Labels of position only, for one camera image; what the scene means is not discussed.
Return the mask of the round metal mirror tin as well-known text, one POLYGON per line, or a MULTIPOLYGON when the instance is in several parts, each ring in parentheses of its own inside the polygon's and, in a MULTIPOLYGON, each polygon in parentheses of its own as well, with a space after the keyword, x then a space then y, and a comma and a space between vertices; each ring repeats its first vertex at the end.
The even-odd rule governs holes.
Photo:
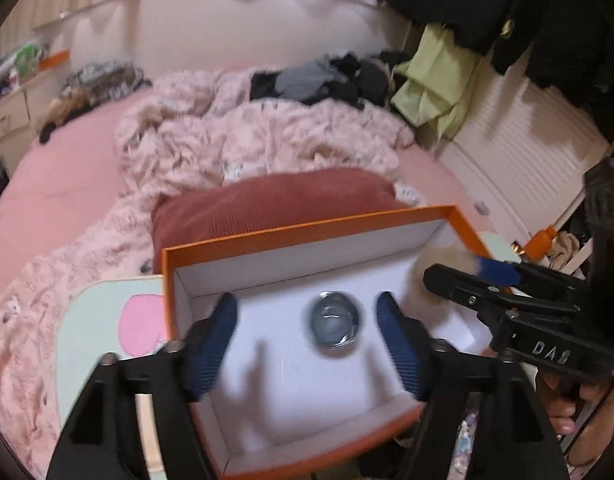
POLYGON ((328 359, 353 354, 363 326, 360 302, 348 292, 326 290, 309 304, 305 334, 317 353, 328 359))

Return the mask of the orange water bottle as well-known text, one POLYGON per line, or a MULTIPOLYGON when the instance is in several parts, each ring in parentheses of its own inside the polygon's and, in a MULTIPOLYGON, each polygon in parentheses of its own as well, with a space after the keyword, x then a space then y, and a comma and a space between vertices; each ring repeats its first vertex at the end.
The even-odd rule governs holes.
POLYGON ((554 226, 536 232, 523 246, 523 255, 532 262, 541 261, 552 247, 554 238, 557 237, 557 229, 554 226))

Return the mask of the orange gradient cardboard box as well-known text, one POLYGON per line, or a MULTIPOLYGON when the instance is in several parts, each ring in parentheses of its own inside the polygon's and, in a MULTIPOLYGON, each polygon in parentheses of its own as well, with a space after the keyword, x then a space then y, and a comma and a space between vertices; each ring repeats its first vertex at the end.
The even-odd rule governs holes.
POLYGON ((211 392, 193 405, 222 479, 284 479, 355 457, 421 415, 377 327, 389 292, 411 310, 409 275, 426 247, 488 248, 458 208, 362 214, 167 248, 169 332, 219 298, 237 328, 211 392))

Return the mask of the dark red pillow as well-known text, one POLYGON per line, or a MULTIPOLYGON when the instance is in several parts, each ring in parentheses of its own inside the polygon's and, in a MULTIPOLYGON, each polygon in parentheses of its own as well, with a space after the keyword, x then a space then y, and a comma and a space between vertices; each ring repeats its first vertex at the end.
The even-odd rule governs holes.
POLYGON ((153 272, 163 272, 165 248, 404 206, 391 182, 357 168, 269 174, 163 196, 152 212, 153 272))

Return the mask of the light green hanging garment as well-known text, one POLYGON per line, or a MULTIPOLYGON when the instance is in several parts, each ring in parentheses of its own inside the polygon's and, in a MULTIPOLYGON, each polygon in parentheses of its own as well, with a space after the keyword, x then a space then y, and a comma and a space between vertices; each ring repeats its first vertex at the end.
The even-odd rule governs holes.
POLYGON ((424 28, 410 61, 394 68, 405 82, 392 107, 417 130, 417 142, 430 150, 461 129, 470 107, 482 55, 456 44, 453 32, 439 24, 424 28))

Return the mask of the pink floral duvet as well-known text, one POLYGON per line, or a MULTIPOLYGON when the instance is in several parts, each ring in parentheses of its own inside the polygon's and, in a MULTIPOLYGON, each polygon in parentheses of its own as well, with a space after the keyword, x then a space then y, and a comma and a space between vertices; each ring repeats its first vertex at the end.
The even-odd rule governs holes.
POLYGON ((0 431, 22 465, 45 477, 60 432, 56 336, 71 300, 154 257, 158 200, 268 174, 359 168, 385 178, 409 206, 398 151, 412 130, 384 108, 324 100, 252 100, 245 70, 163 76, 115 129, 125 188, 106 216, 71 243, 34 258, 0 295, 0 431))

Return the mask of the dark clothes pile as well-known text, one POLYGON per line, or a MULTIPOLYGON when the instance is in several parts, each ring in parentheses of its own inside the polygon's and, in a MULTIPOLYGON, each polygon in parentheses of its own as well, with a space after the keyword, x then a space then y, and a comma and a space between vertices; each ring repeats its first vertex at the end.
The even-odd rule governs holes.
POLYGON ((395 68, 411 60, 399 51, 384 50, 358 58, 354 53, 324 55, 284 70, 262 70, 251 77, 249 99, 280 99, 310 106, 331 99, 357 110, 365 103, 384 107, 403 85, 395 68))

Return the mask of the patterned clothes heap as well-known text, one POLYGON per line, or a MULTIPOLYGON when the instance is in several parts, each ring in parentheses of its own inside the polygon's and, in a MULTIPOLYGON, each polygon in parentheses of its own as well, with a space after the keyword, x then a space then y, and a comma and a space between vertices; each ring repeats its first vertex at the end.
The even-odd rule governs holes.
POLYGON ((130 61, 92 62, 68 76, 59 95, 38 122, 38 141, 47 144, 52 133, 107 102, 121 101, 151 88, 144 70, 130 61))

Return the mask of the white bedside drawer cabinet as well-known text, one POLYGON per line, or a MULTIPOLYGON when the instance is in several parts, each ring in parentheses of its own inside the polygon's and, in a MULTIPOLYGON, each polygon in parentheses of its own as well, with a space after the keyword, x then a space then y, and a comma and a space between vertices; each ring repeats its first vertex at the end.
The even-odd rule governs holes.
POLYGON ((0 98, 0 160, 9 177, 37 139, 42 114, 64 86, 71 71, 71 51, 51 54, 40 65, 38 75, 0 98))

